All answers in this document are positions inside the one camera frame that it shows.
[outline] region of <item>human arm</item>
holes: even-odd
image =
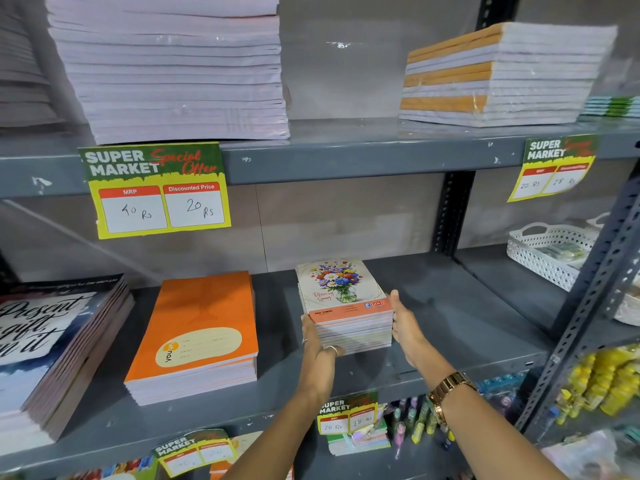
[[[433,390],[456,370],[424,337],[413,313],[396,290],[391,291],[394,309],[393,336],[407,361]],[[447,425],[478,480],[566,480],[566,477],[520,432],[496,412],[471,387],[455,387],[442,401]]]
[[[327,402],[333,387],[335,358],[341,347],[323,349],[316,325],[302,316],[304,354],[298,387],[263,434],[238,458],[225,480],[283,480],[309,426]]]

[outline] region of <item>orange notebook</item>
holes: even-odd
[[[163,282],[125,382],[258,355],[248,271]]]

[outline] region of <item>hand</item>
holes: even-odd
[[[417,355],[429,343],[424,338],[413,312],[407,310],[400,302],[400,295],[397,290],[391,291],[389,301],[391,302],[391,308],[394,310],[394,325],[391,333],[402,347],[406,361],[412,367],[415,367]]]
[[[328,400],[333,388],[335,358],[344,355],[340,346],[323,348],[318,338],[316,324],[309,315],[302,315],[302,337],[307,339],[302,357],[302,370],[296,392],[311,397],[320,409]]]

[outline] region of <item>gold wristwatch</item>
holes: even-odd
[[[447,394],[453,391],[453,389],[458,387],[460,384],[466,384],[478,392],[477,387],[466,375],[462,372],[454,372],[452,375],[444,378],[444,380],[429,394],[429,400],[433,404],[433,410],[438,415],[438,421],[440,424],[445,426],[447,425],[447,421],[444,419],[444,413],[442,412],[442,402]]]

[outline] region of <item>flower bouquet illustration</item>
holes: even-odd
[[[327,261],[311,270],[311,277],[323,290],[335,291],[336,298],[341,303],[352,303],[358,299],[353,289],[360,280],[360,276],[350,261]]]

